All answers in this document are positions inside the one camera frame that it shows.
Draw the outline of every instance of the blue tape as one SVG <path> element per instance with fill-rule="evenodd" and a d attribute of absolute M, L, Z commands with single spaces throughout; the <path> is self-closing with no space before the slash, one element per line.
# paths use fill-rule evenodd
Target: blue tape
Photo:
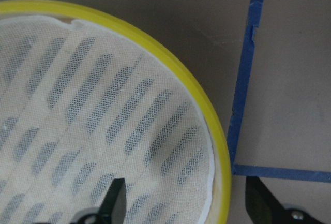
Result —
<path fill-rule="evenodd" d="M 232 172 L 234 172 L 233 165 L 238 146 L 240 128 L 242 126 L 249 77 L 254 57 L 255 28 L 259 27 L 260 24 L 262 6 L 263 0 L 250 0 L 247 26 L 232 105 L 232 116 L 227 136 Z"/>
<path fill-rule="evenodd" d="M 331 172 L 234 165 L 235 174 L 331 183 Z"/>

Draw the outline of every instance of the patterned fabric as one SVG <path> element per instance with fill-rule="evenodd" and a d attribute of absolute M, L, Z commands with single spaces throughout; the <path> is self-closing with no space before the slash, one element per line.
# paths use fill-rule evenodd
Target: patterned fabric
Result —
<path fill-rule="evenodd" d="M 161 62 L 85 21 L 0 21 L 0 223 L 69 223 L 127 183 L 125 223 L 204 223 L 204 118 Z"/>

